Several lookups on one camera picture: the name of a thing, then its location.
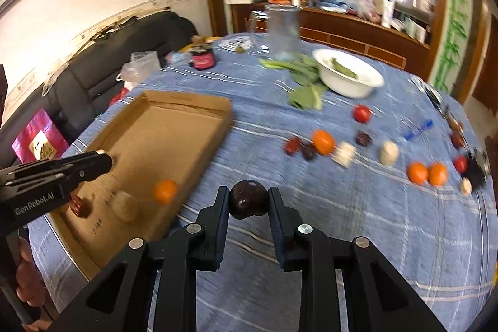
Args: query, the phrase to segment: orange fruit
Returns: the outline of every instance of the orange fruit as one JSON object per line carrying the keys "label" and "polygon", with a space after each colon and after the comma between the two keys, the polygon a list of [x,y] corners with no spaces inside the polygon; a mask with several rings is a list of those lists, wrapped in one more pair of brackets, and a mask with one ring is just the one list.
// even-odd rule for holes
{"label": "orange fruit", "polygon": [[424,183],[429,177],[429,171],[420,162],[412,162],[406,168],[408,178],[417,185]]}
{"label": "orange fruit", "polygon": [[158,203],[170,204],[178,191],[178,185],[175,181],[165,179],[160,180],[154,186],[154,198]]}
{"label": "orange fruit", "polygon": [[448,171],[441,162],[436,162],[429,168],[429,184],[431,186],[442,186],[448,180]]}
{"label": "orange fruit", "polygon": [[336,147],[336,142],[334,137],[332,137],[327,131],[319,128],[313,133],[311,137],[313,146],[322,155],[328,155],[332,153]]}

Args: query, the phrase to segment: blue tablecloth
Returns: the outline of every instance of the blue tablecloth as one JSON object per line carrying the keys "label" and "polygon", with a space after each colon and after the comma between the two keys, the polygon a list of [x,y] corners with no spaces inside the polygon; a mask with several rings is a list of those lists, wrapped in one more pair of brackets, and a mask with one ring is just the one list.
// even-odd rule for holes
{"label": "blue tablecloth", "polygon": [[[278,186],[284,203],[297,208],[305,222],[335,238],[364,235],[372,240],[445,328],[465,330],[486,301],[495,268],[498,222],[492,181],[469,197],[459,193],[450,130],[427,96],[409,81],[409,74],[363,58],[384,76],[385,86],[362,100],[375,114],[367,126],[374,141],[368,149],[360,147],[354,164],[346,169],[329,157],[310,162],[289,157],[282,145],[293,134],[309,138],[316,128],[330,132],[338,143],[354,144],[355,133],[362,128],[351,117],[354,101],[327,92],[322,111],[300,111],[287,103],[288,91],[296,86],[288,71],[265,69],[254,55],[231,53],[217,45],[215,54],[218,64],[207,71],[177,63],[154,74],[97,118],[66,155],[81,153],[144,89],[229,97],[233,127],[178,214],[181,225],[193,222],[201,208],[214,202],[219,185],[255,179],[267,188]],[[448,96],[444,99],[464,123],[469,143],[480,148],[460,104]],[[427,118],[434,120],[432,130],[412,142],[403,141],[405,126]],[[378,162],[379,147],[388,139],[400,147],[392,168]],[[413,160],[427,165],[442,161],[449,172],[447,184],[433,188],[410,183],[405,168]],[[61,310],[86,281],[46,218],[31,223],[29,231],[36,263]],[[231,218],[221,269],[200,272],[197,283],[199,331],[298,328],[300,274],[284,273],[277,265],[266,216],[244,222]]]}

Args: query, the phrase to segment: human hand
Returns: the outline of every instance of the human hand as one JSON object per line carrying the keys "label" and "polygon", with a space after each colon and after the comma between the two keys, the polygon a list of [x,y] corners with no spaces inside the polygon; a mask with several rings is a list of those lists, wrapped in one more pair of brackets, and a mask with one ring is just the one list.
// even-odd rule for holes
{"label": "human hand", "polygon": [[[19,251],[21,252],[21,263],[16,272],[17,296],[21,301],[31,306],[42,306],[45,303],[45,287],[34,264],[31,247],[24,238],[19,238]],[[47,329],[50,324],[49,321],[37,320],[31,325],[23,326],[27,331],[37,332]]]}

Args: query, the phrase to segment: cardboard box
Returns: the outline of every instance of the cardboard box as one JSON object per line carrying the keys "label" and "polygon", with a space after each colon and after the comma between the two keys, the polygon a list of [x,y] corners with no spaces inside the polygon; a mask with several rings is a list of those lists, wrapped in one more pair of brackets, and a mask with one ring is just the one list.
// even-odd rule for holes
{"label": "cardboard box", "polygon": [[[92,213],[78,218],[64,205],[49,214],[66,252],[87,279],[131,239],[164,237],[231,124],[227,98],[145,91],[95,137],[88,150],[106,150],[114,165],[108,174],[75,191],[92,202]],[[153,196],[154,185],[161,179],[173,179],[179,185],[169,205],[159,204]],[[111,208],[113,192],[119,190],[139,201],[133,222],[124,222]]]}

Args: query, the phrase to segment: red tomato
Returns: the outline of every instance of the red tomato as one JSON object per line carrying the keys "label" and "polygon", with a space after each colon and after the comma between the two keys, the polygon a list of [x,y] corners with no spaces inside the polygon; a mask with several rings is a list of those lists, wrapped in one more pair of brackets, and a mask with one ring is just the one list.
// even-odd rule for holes
{"label": "red tomato", "polygon": [[353,110],[353,118],[358,121],[358,123],[367,123],[371,116],[372,112],[368,107],[363,106],[363,104],[356,105]]}
{"label": "red tomato", "polygon": [[467,170],[467,158],[459,155],[453,160],[453,165],[455,165],[455,169],[461,175]]}

